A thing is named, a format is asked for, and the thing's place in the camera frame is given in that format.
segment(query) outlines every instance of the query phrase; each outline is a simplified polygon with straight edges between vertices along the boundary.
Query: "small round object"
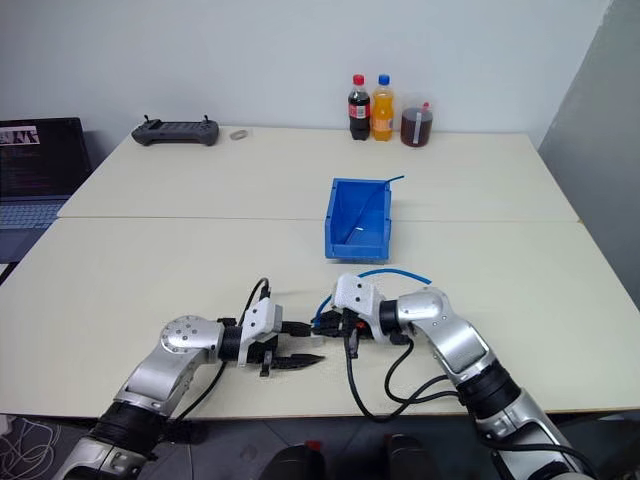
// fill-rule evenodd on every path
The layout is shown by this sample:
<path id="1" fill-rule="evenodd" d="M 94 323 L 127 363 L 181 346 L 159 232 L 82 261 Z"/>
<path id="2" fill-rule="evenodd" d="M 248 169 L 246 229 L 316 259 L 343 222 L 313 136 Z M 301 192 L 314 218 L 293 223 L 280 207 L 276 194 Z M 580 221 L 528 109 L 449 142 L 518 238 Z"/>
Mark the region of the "small round object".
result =
<path id="1" fill-rule="evenodd" d="M 243 138 L 246 138 L 249 135 L 249 132 L 247 130 L 236 130 L 235 132 L 232 132 L 229 135 L 229 138 L 231 140 L 242 140 Z"/>

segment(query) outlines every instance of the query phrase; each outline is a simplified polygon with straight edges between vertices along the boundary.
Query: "laptop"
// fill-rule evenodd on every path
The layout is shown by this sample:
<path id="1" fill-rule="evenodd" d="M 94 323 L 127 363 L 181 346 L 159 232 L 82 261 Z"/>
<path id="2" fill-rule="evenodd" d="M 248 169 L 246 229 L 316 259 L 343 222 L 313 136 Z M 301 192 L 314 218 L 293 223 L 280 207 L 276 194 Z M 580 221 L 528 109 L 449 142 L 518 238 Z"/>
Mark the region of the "laptop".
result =
<path id="1" fill-rule="evenodd" d="M 0 121 L 0 263 L 20 261 L 90 174 L 79 118 Z"/>

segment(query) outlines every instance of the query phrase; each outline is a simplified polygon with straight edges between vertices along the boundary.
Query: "gray wall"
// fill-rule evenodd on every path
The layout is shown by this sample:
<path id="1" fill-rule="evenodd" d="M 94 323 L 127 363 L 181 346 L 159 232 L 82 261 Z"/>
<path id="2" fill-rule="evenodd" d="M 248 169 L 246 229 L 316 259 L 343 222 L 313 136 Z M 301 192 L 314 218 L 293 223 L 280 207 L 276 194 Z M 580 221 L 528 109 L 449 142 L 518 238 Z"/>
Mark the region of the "gray wall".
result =
<path id="1" fill-rule="evenodd" d="M 540 154 L 640 307 L 638 0 L 612 3 Z"/>

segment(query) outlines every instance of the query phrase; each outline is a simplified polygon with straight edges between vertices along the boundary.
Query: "bottle label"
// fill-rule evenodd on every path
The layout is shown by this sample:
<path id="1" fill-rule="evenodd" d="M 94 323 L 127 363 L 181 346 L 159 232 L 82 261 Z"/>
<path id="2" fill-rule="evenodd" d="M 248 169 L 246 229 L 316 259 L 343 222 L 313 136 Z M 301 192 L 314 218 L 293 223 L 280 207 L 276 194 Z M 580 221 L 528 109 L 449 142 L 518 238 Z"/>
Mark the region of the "bottle label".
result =
<path id="1" fill-rule="evenodd" d="M 378 132 L 393 130 L 393 118 L 374 118 L 373 129 Z"/>
<path id="2" fill-rule="evenodd" d="M 371 115 L 371 106 L 367 105 L 349 105 L 349 116 L 362 120 L 368 118 Z"/>

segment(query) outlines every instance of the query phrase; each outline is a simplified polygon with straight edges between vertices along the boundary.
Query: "orange juice bottle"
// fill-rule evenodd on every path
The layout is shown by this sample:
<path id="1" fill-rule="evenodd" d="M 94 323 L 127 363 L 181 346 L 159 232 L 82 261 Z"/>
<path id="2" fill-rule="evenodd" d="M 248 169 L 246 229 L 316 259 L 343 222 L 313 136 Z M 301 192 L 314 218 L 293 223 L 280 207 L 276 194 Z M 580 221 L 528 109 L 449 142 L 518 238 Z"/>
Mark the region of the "orange juice bottle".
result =
<path id="1" fill-rule="evenodd" d="M 389 75 L 378 76 L 378 88 L 373 91 L 371 111 L 373 138 L 388 142 L 393 132 L 393 90 L 389 87 Z"/>

